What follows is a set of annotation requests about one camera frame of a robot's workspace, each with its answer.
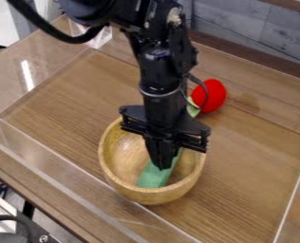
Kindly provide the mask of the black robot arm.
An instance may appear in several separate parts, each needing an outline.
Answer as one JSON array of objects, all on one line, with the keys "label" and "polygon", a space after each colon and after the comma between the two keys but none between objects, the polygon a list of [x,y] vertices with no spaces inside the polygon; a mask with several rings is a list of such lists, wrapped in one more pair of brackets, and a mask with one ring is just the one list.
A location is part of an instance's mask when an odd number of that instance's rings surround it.
[{"label": "black robot arm", "polygon": [[139,66],[142,105],[119,108],[121,128],[139,134],[159,169],[171,167],[181,148],[207,149],[210,128],[187,113],[187,81],[197,78],[197,48],[175,0],[59,0],[64,13],[87,27],[118,25]]}]

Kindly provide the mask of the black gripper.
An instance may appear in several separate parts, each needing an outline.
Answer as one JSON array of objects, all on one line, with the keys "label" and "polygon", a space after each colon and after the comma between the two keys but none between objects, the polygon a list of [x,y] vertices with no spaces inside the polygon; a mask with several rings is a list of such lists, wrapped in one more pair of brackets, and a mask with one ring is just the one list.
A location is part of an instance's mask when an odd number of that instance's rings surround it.
[{"label": "black gripper", "polygon": [[142,135],[150,159],[169,169],[181,147],[205,153],[211,129],[187,113],[187,91],[181,86],[163,94],[141,90],[143,105],[119,107],[122,129]]}]

